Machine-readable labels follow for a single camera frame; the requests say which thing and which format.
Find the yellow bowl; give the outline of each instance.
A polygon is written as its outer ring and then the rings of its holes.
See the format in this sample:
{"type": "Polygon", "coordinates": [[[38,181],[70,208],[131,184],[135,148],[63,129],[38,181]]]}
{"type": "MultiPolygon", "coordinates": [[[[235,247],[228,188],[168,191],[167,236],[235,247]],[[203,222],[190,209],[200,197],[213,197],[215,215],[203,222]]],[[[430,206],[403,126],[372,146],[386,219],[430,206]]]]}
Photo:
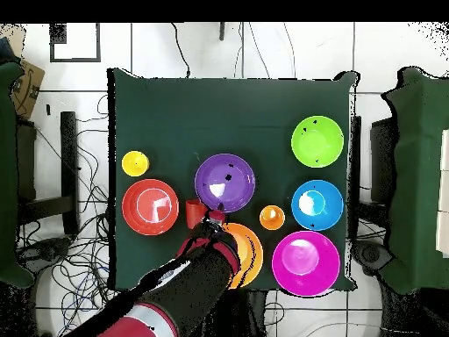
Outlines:
{"type": "Polygon", "coordinates": [[[267,205],[260,213],[259,221],[267,230],[277,230],[284,224],[285,214],[277,205],[267,205]]]}
{"type": "Polygon", "coordinates": [[[122,159],[123,171],[132,177],[142,176],[150,167],[150,161],[140,151],[130,151],[122,159]]]}

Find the red bowl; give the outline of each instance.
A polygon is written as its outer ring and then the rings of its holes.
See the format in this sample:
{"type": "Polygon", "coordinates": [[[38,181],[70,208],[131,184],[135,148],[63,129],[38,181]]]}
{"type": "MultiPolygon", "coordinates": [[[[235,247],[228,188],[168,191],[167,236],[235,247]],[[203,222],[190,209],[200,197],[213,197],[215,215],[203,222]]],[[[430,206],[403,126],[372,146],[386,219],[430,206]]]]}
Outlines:
{"type": "Polygon", "coordinates": [[[143,235],[159,235],[175,223],[178,197],[166,183],[146,179],[131,185],[122,202],[122,213],[129,227],[143,235]]]}

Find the white box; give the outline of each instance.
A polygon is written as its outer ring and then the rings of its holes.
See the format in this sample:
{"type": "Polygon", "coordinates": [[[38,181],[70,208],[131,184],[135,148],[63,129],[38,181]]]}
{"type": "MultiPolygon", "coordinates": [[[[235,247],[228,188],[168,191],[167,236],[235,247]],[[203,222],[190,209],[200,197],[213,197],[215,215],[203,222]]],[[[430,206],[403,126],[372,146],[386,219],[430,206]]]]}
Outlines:
{"type": "Polygon", "coordinates": [[[449,170],[449,130],[443,131],[441,140],[441,162],[439,168],[441,170],[449,170]]]}
{"type": "Polygon", "coordinates": [[[449,213],[438,212],[437,250],[449,255],[449,213]]]}
{"type": "Polygon", "coordinates": [[[442,170],[440,174],[438,210],[449,212],[449,170],[442,170]]]}

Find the floor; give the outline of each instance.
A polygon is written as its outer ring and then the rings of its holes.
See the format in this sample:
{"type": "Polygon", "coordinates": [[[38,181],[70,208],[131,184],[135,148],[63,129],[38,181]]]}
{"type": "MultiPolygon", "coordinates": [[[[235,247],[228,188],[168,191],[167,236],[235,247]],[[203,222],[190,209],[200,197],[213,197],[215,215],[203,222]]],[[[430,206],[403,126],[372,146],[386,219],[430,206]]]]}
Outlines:
{"type": "MultiPolygon", "coordinates": [[[[271,78],[292,77],[295,51],[298,79],[332,79],[346,70],[356,70],[361,79],[356,92],[349,99],[362,118],[362,154],[360,190],[363,200],[370,200],[371,160],[369,130],[375,120],[390,116],[380,94],[396,86],[399,68],[416,65],[430,74],[449,74],[448,43],[445,32],[430,23],[245,23],[245,63],[242,76],[239,22],[228,22],[224,41],[218,39],[219,23],[176,24],[179,44],[190,66],[192,78],[271,78]],[[267,66],[262,64],[258,49],[267,66]]],[[[23,56],[46,71],[31,121],[46,136],[59,153],[60,112],[75,111],[78,132],[85,129],[107,130],[106,69],[124,68],[144,77],[184,77],[186,66],[175,43],[171,24],[100,24],[101,61],[50,62],[49,25],[24,25],[26,29],[23,56]],[[99,118],[83,122],[89,118],[99,118]]],[[[68,24],[67,44],[54,47],[56,58],[95,58],[95,24],[68,24]]],[[[79,136],[79,144],[99,162],[95,183],[108,195],[107,133],[88,132],[79,136]]],[[[61,161],[43,140],[36,139],[35,188],[37,198],[56,197],[61,193],[61,161]]],[[[95,166],[93,158],[89,162],[95,166]]],[[[80,158],[80,178],[90,179],[86,160],[80,158]]],[[[80,183],[80,206],[86,210],[81,223],[104,212],[105,203],[85,203],[89,191],[80,183]]],[[[61,217],[41,220],[42,227],[32,236],[36,240],[62,235],[61,217]]],[[[26,226],[25,234],[36,224],[26,226]]],[[[370,233],[360,225],[360,233],[370,233]]],[[[96,235],[89,225],[80,235],[89,241],[96,235]]],[[[107,248],[101,250],[107,261],[107,248]]],[[[66,267],[70,273],[81,272],[80,267],[66,267]]],[[[351,292],[334,291],[320,298],[295,298],[279,291],[271,291],[267,298],[267,337],[376,337],[381,323],[381,295],[379,285],[362,273],[360,265],[351,262],[351,278],[357,289],[351,292]]],[[[65,326],[65,315],[73,313],[74,303],[65,296],[68,287],[80,285],[81,277],[70,283],[65,269],[46,269],[39,279],[37,314],[39,328],[53,336],[65,326]]],[[[97,312],[86,304],[75,317],[71,327],[81,324],[97,312]]]]}

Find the table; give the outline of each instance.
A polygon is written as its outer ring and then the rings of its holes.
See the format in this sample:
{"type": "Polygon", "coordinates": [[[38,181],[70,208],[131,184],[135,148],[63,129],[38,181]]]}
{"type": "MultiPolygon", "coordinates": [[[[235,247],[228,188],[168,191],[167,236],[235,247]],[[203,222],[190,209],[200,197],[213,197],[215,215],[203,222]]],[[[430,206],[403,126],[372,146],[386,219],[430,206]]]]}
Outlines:
{"type": "MultiPolygon", "coordinates": [[[[134,287],[149,270],[175,256],[188,236],[185,201],[196,197],[197,168],[209,156],[231,153],[253,168],[256,191],[249,204],[230,216],[252,229],[262,243],[264,256],[259,275],[246,289],[274,290],[279,285],[271,270],[277,243],[302,230],[290,203],[298,186],[312,179],[333,183],[346,199],[346,165],[349,138],[349,89],[356,73],[331,80],[296,79],[144,79],[114,68],[108,70],[110,112],[110,285],[117,290],[134,287]],[[290,138],[296,125],[312,115],[324,115],[340,124],[345,146],[340,157],[325,168],[308,168],[293,155],[290,138]],[[121,159],[131,150],[148,156],[151,165],[141,177],[129,177],[121,159]],[[135,233],[125,222],[121,203],[126,190],[145,178],[168,183],[180,202],[174,226],[158,236],[135,233]],[[283,227],[265,230],[261,209],[279,205],[286,213],[283,227]]],[[[346,208],[340,221],[322,231],[340,254],[338,290],[352,290],[345,277],[346,208]]]]}

